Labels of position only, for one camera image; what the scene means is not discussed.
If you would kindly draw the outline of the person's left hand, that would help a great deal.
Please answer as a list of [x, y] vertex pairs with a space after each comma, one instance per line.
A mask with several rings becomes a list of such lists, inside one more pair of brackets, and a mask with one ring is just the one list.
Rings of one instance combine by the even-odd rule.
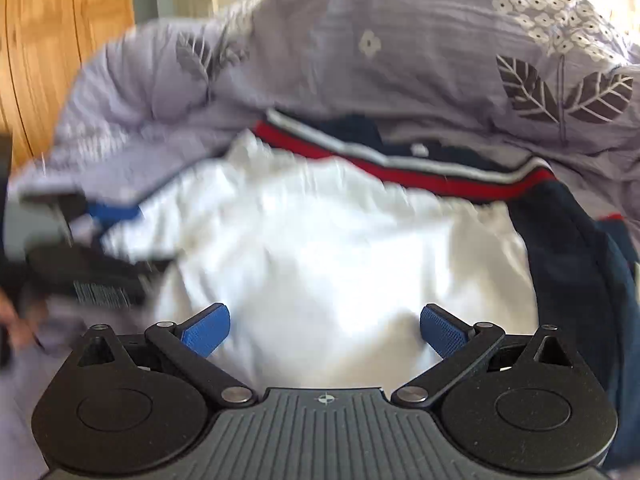
[[12, 350], [22, 350], [36, 343], [39, 325], [48, 316], [46, 302], [34, 301], [25, 314], [18, 314], [9, 296], [1, 291], [1, 324], [6, 326]]

